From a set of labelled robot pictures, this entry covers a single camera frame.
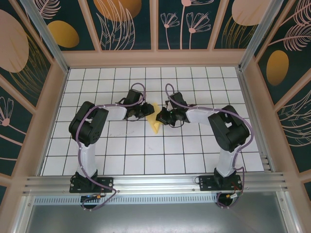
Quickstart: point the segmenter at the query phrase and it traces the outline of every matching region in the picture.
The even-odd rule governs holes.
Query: yellow circle
[[[285,78],[289,66],[288,56],[281,50],[274,51],[267,64],[267,79],[273,85],[279,85]]]
[[[233,20],[242,26],[253,26],[260,23],[270,0],[235,0],[232,5]]]
[[[132,18],[136,17],[140,10],[141,10],[141,0],[94,0],[94,4],[97,10],[107,19],[112,21],[126,21],[125,17],[122,12],[122,5],[124,12],[127,9],[130,13]]]
[[[0,67],[20,72],[27,64],[29,45],[21,24],[9,13],[0,10]]]
[[[65,48],[72,48],[78,45],[79,35],[70,24],[56,20],[49,23],[48,28],[58,45]]]

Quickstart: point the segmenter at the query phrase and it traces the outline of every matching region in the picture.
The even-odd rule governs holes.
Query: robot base
[[[113,187],[113,178],[112,177],[97,177],[96,173],[91,177],[92,180],[108,186]],[[75,177],[72,177],[70,180],[70,193],[112,193],[112,190],[107,188],[101,188],[98,185],[95,185],[87,178],[81,176],[76,172]]]
[[[235,172],[228,177],[221,177],[221,180],[219,180],[219,176],[216,173],[209,176],[199,176],[200,191],[234,191],[234,186],[242,189],[241,177]]]

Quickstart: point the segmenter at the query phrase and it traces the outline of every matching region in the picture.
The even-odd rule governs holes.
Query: white grid mat
[[[187,104],[215,108],[231,104],[240,116],[249,118],[234,67],[71,69],[41,175],[75,173],[77,145],[68,127],[84,101],[118,102],[137,82],[146,86],[146,101],[160,108],[168,99],[165,85],[171,83]],[[144,118],[110,121],[96,144],[96,163],[100,175],[204,173],[214,171],[219,151],[207,125],[161,126],[155,135]],[[258,151],[254,140],[238,156],[236,166],[264,171]]]

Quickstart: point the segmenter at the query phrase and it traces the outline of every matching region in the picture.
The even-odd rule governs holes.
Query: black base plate
[[[112,177],[98,177],[97,178],[97,182],[108,186],[108,187],[113,187],[113,178]],[[98,185],[96,185],[92,190],[89,187],[85,187],[85,186],[79,186],[78,185],[78,179],[73,177],[71,179],[71,185],[70,185],[70,189],[69,192],[70,193],[112,193],[112,190],[107,189],[107,188],[101,188]]]
[[[226,182],[223,184],[222,187],[219,187],[214,180],[214,175],[209,176],[199,176],[196,178],[196,182],[200,185],[200,191],[234,191],[234,186],[232,182],[235,184],[236,187],[242,189],[241,178],[239,175],[232,175],[226,178]]]

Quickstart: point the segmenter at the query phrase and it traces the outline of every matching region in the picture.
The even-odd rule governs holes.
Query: yellow sponge
[[[150,114],[149,116],[146,116],[146,119],[148,120],[152,130],[155,132],[155,134],[158,133],[159,128],[160,128],[160,122],[156,121],[156,115],[161,112],[159,106],[157,103],[153,103],[152,106],[155,109],[155,112]]]

